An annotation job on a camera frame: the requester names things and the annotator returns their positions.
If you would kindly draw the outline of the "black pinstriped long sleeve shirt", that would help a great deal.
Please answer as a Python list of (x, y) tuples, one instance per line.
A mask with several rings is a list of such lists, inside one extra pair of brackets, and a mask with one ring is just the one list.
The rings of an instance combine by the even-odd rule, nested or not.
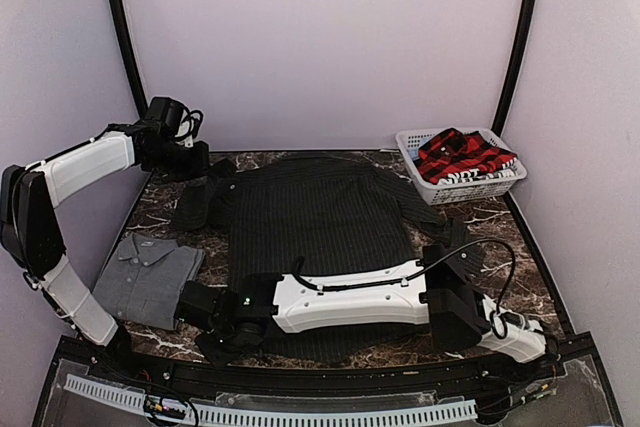
[(426, 204), (395, 173), (324, 155), (287, 157), (237, 172), (227, 159), (189, 183), (174, 211), (175, 230), (205, 227), (228, 234), (230, 289), (248, 295), (249, 277), (364, 273), (412, 259), (408, 224), (447, 248), (467, 245), (464, 267), (477, 272), (485, 254), (466, 225)]

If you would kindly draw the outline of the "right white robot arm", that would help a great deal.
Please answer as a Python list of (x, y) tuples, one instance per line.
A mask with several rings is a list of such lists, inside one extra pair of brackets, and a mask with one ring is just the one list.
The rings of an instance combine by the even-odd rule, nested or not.
[(426, 325), (441, 351), (481, 347), (510, 357), (510, 371), (534, 379), (557, 342), (542, 322), (503, 307), (464, 269), (471, 241), (455, 249), (434, 244), (418, 259), (357, 274), (305, 277), (304, 257), (290, 272), (247, 276), (237, 290), (185, 285), (177, 317), (201, 330), (198, 345), (225, 365), (269, 338), (332, 327)]

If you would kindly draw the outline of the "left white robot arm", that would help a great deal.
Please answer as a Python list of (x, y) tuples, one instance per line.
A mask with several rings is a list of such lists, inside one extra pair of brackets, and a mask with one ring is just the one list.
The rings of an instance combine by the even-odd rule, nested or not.
[(106, 347), (120, 335), (116, 318), (95, 299), (72, 264), (59, 212), (70, 199), (130, 168), (177, 180), (207, 168), (202, 141), (168, 137), (155, 124), (111, 124), (100, 134), (46, 159), (11, 165), (1, 181), (1, 244), (26, 283), (86, 340)]

